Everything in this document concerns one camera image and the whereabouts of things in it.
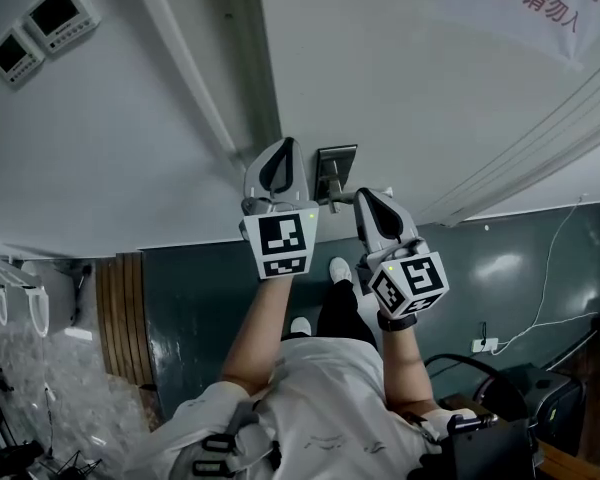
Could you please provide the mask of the small white wall control panel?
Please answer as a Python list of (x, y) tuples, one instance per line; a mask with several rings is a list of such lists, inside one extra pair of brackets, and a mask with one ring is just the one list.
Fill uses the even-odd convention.
[(45, 60), (45, 53), (19, 22), (0, 39), (0, 76), (9, 86), (23, 84)]

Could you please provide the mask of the black hip-worn device box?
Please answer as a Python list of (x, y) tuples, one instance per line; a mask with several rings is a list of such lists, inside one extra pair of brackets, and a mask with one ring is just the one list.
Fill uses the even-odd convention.
[(456, 414), (439, 447), (439, 453), (420, 458), (409, 480), (536, 480), (538, 443), (528, 419)]

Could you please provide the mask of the person's left forearm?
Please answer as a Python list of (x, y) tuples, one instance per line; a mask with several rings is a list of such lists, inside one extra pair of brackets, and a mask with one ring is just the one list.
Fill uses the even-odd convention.
[(269, 383), (279, 352), (293, 278), (263, 281), (249, 307), (221, 371), (221, 380), (249, 395)]

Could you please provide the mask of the person's white shirt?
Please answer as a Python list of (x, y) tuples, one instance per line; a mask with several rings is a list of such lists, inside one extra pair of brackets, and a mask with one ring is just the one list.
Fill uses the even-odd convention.
[(383, 364), (368, 343), (295, 338), (281, 345), (269, 387), (250, 397), (227, 381), (183, 402), (128, 458), (124, 480), (201, 480), (202, 441), (224, 432), (240, 405), (257, 423), (240, 429), (229, 462), (236, 480), (406, 480), (439, 452), (453, 412), (406, 421), (385, 406)]

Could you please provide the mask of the grey door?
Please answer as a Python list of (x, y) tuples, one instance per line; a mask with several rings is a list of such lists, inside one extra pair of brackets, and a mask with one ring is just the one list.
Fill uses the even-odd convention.
[(279, 116), (420, 223), (600, 202), (600, 37), (577, 71), (433, 0), (262, 0)]

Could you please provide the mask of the black wristwatch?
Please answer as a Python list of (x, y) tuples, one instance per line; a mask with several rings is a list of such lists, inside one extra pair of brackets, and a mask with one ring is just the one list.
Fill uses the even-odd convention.
[(417, 317), (415, 314), (407, 314), (398, 319), (390, 319), (384, 313), (379, 311), (377, 313), (378, 326), (383, 332), (400, 332), (417, 323)]

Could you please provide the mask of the white paper sign red print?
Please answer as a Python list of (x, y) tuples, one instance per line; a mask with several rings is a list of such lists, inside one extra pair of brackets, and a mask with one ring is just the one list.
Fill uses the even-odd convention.
[(519, 42), (574, 70), (600, 37), (600, 0), (433, 0), (436, 14)]

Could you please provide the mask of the black tripod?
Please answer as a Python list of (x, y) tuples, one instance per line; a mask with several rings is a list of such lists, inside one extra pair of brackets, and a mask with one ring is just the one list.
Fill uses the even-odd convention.
[(44, 455), (37, 463), (48, 474), (49, 480), (94, 480), (102, 460), (87, 459), (78, 450), (64, 461), (58, 462), (54, 457)]

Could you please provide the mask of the wooden floor ramp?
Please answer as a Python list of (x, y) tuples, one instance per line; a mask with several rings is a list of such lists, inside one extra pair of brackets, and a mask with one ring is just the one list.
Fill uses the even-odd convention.
[(105, 371), (138, 387), (152, 387), (143, 254), (119, 253), (97, 260), (95, 286)]

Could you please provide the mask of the person's right forearm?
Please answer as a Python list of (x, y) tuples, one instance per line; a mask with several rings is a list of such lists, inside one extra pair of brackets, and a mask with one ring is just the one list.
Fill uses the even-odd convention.
[(389, 410), (399, 415), (424, 416), (438, 405), (414, 327), (400, 332), (382, 331), (384, 392)]

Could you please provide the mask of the black floor equipment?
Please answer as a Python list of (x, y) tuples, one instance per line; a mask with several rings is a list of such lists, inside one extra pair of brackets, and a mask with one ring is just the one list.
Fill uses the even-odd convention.
[(0, 449), (0, 478), (24, 474), (35, 460), (45, 453), (37, 441)]

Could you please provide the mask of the clear plastic sheeting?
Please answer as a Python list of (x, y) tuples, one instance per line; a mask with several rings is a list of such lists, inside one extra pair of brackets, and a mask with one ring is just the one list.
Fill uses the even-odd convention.
[(138, 389), (105, 371), (95, 331), (41, 338), (29, 324), (0, 325), (0, 368), (10, 391), (0, 408), (16, 441), (38, 441), (59, 466), (75, 452), (96, 480), (123, 480), (129, 453), (146, 437)]

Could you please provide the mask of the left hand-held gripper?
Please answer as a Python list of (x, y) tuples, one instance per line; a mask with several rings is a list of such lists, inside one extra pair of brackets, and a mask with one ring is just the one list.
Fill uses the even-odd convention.
[(299, 143), (287, 137), (267, 147), (244, 179), (239, 228), (262, 280), (309, 272), (319, 206), (310, 198)]

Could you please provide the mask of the large white wall control panel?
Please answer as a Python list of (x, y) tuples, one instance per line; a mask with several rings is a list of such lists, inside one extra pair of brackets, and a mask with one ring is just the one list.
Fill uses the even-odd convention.
[(57, 54), (95, 30), (101, 16), (91, 0), (37, 0), (23, 19), (38, 44)]

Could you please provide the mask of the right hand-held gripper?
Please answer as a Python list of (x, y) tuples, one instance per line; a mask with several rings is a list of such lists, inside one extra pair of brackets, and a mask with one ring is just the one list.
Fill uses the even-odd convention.
[(449, 291), (438, 252), (419, 237), (410, 213), (369, 188), (353, 199), (357, 236), (367, 253), (356, 265), (361, 290), (373, 294), (389, 320), (429, 309)]

